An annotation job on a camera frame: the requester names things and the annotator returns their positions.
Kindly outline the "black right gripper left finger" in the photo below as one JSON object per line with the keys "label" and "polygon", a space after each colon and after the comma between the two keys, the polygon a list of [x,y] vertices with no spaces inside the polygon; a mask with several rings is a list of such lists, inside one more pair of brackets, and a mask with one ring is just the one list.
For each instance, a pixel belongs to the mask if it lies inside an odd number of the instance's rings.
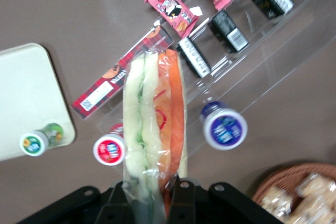
{"label": "black right gripper left finger", "polygon": [[147,223],[147,204],[137,194],[138,184],[118,182],[96,217],[96,223]]}

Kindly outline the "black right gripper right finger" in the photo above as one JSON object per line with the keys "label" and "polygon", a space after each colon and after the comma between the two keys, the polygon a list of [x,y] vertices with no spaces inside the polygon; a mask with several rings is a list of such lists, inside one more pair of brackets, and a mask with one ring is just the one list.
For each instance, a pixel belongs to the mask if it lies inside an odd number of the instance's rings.
{"label": "black right gripper right finger", "polygon": [[168,223],[209,223],[208,191],[189,180],[177,180],[172,190]]}

